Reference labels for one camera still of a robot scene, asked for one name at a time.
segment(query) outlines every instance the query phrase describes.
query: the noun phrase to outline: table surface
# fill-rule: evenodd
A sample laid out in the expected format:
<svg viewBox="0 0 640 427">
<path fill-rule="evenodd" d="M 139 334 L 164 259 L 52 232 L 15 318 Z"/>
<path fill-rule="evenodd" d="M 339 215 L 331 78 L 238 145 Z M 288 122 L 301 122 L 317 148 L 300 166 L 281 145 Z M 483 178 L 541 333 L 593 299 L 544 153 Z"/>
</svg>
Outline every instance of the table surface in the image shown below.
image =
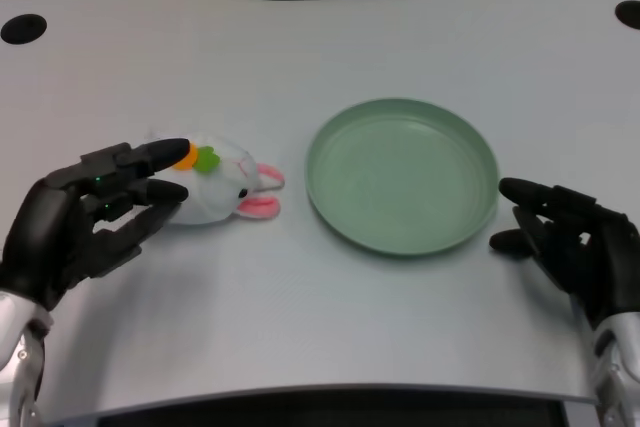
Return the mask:
<svg viewBox="0 0 640 427">
<path fill-rule="evenodd" d="M 591 398 L 569 300 L 473 240 L 391 260 L 343 242 L 303 179 L 345 107 L 424 99 L 471 122 L 505 176 L 640 219 L 640 32 L 623 0 L 0 0 L 0 234 L 29 186 L 148 129 L 207 130 L 280 167 L 279 218 L 167 228 L 54 311 L 48 421 L 242 390 L 403 384 Z"/>
</svg>

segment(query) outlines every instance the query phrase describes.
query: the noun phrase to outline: green plastic plate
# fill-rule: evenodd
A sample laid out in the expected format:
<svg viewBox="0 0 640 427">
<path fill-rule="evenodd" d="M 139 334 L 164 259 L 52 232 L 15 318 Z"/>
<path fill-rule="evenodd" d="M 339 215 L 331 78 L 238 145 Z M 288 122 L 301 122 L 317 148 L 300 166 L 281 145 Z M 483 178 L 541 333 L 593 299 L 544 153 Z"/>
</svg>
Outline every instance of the green plastic plate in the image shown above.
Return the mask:
<svg viewBox="0 0 640 427">
<path fill-rule="evenodd" d="M 351 107 L 316 135 L 307 191 L 340 234 L 394 255 L 447 249 L 490 218 L 498 197 L 491 148 L 465 120 L 410 99 Z"/>
</svg>

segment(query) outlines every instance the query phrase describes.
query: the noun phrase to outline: plate rim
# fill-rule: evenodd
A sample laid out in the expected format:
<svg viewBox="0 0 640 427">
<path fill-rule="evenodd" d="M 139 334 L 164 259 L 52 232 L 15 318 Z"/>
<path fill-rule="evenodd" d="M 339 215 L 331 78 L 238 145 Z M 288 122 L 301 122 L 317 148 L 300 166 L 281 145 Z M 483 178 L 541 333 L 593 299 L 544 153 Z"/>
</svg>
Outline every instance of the plate rim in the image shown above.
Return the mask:
<svg viewBox="0 0 640 427">
<path fill-rule="evenodd" d="M 322 221 L 325 222 L 327 224 L 328 227 L 331 228 L 331 230 L 333 230 L 335 233 L 339 234 L 343 239 L 348 240 L 349 242 L 352 242 L 356 245 L 359 245 L 361 247 L 364 247 L 366 249 L 372 250 L 374 252 L 378 252 L 381 254 L 386 254 L 386 255 L 392 255 L 392 256 L 398 256 L 398 257 L 415 257 L 415 256 L 421 256 L 421 255 L 430 255 L 430 254 L 435 254 L 437 252 L 443 252 L 445 250 L 451 249 L 457 245 L 462 244 L 463 242 L 466 242 L 467 240 L 471 239 L 472 237 L 474 237 L 475 235 L 477 235 L 489 222 L 489 220 L 491 219 L 491 217 L 495 214 L 497 207 L 498 207 L 498 200 L 499 200 L 499 192 L 498 189 L 496 188 L 496 191 L 494 193 L 494 196 L 492 197 L 492 201 L 491 201 L 491 206 L 490 208 L 487 210 L 487 212 L 485 213 L 485 215 L 482 217 L 482 219 L 478 222 L 477 226 L 472 229 L 472 231 L 465 235 L 462 236 L 458 239 L 455 239 L 453 241 L 451 241 L 448 244 L 444 244 L 436 249 L 429 249 L 429 250 L 424 250 L 424 249 L 420 249 L 420 250 L 416 250 L 416 251 L 407 251 L 407 250 L 401 250 L 401 251 L 397 251 L 397 250 L 390 250 L 390 249 L 385 249 L 385 248 L 380 248 L 376 245 L 371 245 L 368 244 L 367 242 L 355 239 L 347 234 L 345 234 L 344 232 L 342 232 L 340 229 L 338 229 L 336 226 L 334 226 L 329 219 L 327 219 L 327 216 L 322 212 L 322 210 L 318 207 L 318 202 L 316 200 L 316 198 L 314 197 L 313 194 L 313 189 L 311 188 L 311 182 L 310 182 L 310 172 L 309 172 L 309 159 L 311 157 L 311 153 L 313 151 L 314 146 L 316 145 L 316 142 L 318 141 L 318 137 L 320 136 L 320 134 L 327 128 L 327 126 L 333 122 L 335 119 L 337 119 L 338 117 L 340 117 L 341 115 L 345 114 L 346 112 L 355 109 L 357 107 L 360 107 L 362 105 L 365 104 L 369 104 L 372 102 L 379 102 L 381 100 L 391 100 L 391 101 L 409 101 L 409 102 L 416 102 L 419 104 L 425 104 L 427 106 L 430 107 L 435 107 L 437 109 L 443 110 L 447 113 L 449 113 L 450 115 L 456 117 L 457 119 L 461 120 L 462 122 L 464 122 L 467 126 L 469 126 L 482 140 L 482 142 L 484 143 L 484 145 L 486 146 L 489 154 L 490 154 L 490 158 L 491 161 L 493 163 L 493 165 L 495 166 L 496 169 L 496 185 L 498 185 L 499 181 L 500 181 L 500 166 L 498 165 L 498 160 L 496 158 L 496 154 L 493 151 L 493 149 L 491 148 L 491 144 L 489 144 L 489 142 L 487 142 L 487 139 L 485 139 L 485 137 L 480 133 L 480 131 L 478 129 L 476 129 L 471 123 L 469 123 L 464 117 L 456 114 L 455 112 L 453 112 L 450 109 L 447 109 L 445 107 L 441 107 L 440 105 L 434 104 L 432 102 L 428 102 L 425 100 L 420 100 L 420 99 L 415 99 L 415 98 L 411 98 L 411 97 L 379 97 L 379 98 L 375 98 L 375 99 L 370 99 L 370 100 L 365 100 L 363 102 L 358 102 L 356 104 L 350 105 L 348 107 L 345 107 L 344 109 L 342 109 L 340 112 L 336 113 L 335 115 L 333 115 L 332 117 L 330 117 L 326 122 L 324 122 L 322 124 L 322 126 L 316 131 L 315 135 L 313 136 L 313 139 L 311 140 L 309 146 L 307 147 L 307 151 L 305 154 L 305 158 L 304 158 L 304 176 L 305 176 L 305 187 L 306 187 L 306 191 L 307 191 L 307 196 L 309 198 L 309 200 L 311 201 L 311 205 L 313 207 L 313 209 L 316 211 L 316 213 L 322 218 Z"/>
</svg>

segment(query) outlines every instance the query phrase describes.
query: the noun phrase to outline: white plush bunny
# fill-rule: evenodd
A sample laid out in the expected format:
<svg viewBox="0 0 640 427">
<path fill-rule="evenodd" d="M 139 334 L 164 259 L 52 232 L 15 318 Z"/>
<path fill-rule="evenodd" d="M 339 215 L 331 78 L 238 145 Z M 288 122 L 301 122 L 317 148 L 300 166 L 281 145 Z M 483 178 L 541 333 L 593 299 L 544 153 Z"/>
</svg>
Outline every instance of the white plush bunny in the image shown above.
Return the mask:
<svg viewBox="0 0 640 427">
<path fill-rule="evenodd" d="M 233 213 L 260 219 L 278 215 L 278 199 L 255 195 L 284 185 L 284 176 L 275 167 L 256 163 L 248 152 L 215 135 L 179 137 L 191 142 L 191 152 L 174 167 L 156 174 L 189 189 L 189 198 L 172 223 L 205 224 Z"/>
</svg>

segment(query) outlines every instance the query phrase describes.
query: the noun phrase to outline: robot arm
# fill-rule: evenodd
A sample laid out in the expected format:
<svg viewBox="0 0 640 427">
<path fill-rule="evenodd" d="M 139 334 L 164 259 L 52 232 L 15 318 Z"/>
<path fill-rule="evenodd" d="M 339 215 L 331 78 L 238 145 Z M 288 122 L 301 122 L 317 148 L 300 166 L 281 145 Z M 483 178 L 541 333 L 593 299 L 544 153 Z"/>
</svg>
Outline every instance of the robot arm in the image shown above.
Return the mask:
<svg viewBox="0 0 640 427">
<path fill-rule="evenodd" d="M 513 213 L 520 228 L 494 235 L 491 247 L 532 256 L 559 289 L 577 300 L 593 330 L 592 383 L 603 425 L 640 427 L 638 230 L 626 215 L 564 187 L 503 179 L 500 192 L 517 204 Z"/>
<path fill-rule="evenodd" d="M 103 277 L 140 254 L 189 195 L 148 179 L 184 158 L 185 139 L 131 149 L 119 144 L 40 179 L 9 231 L 0 264 L 0 427 L 40 425 L 35 409 L 49 312 L 86 278 Z M 134 205 L 147 208 L 116 231 L 99 230 Z"/>
</svg>

